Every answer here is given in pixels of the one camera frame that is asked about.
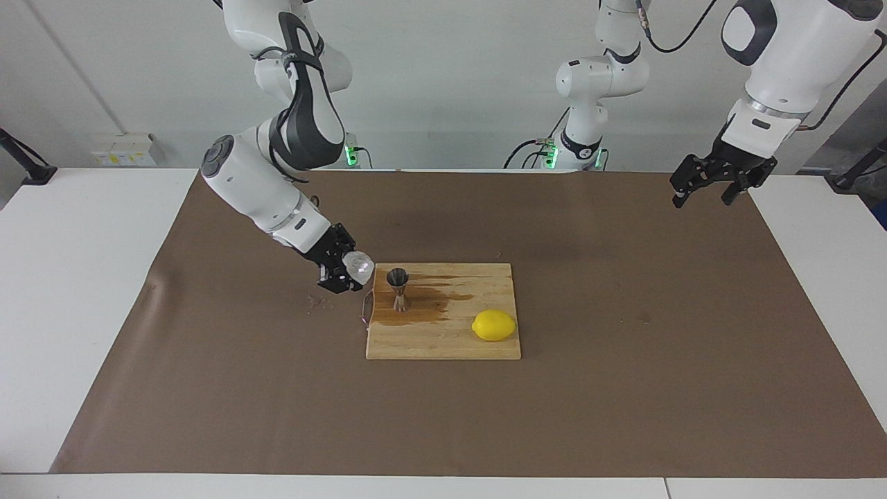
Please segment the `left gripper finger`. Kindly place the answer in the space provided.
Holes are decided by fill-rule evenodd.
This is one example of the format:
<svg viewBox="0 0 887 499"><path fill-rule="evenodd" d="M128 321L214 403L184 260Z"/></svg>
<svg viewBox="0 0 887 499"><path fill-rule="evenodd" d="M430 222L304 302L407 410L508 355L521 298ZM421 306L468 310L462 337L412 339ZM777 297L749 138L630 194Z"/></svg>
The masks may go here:
<svg viewBox="0 0 887 499"><path fill-rule="evenodd" d="M742 193L747 192L747 190L756 189L757 187L762 186L764 180L766 179L766 173L738 174L737 177L731 183L729 183L726 189L723 190L722 196L720 196L723 205L728 207L733 205Z"/></svg>
<svg viewBox="0 0 887 499"><path fill-rule="evenodd" d="M691 193L719 180L721 180L721 164L719 162L692 154L685 156L669 177L669 183L674 190L672 204L676 209L681 209L690 198Z"/></svg>

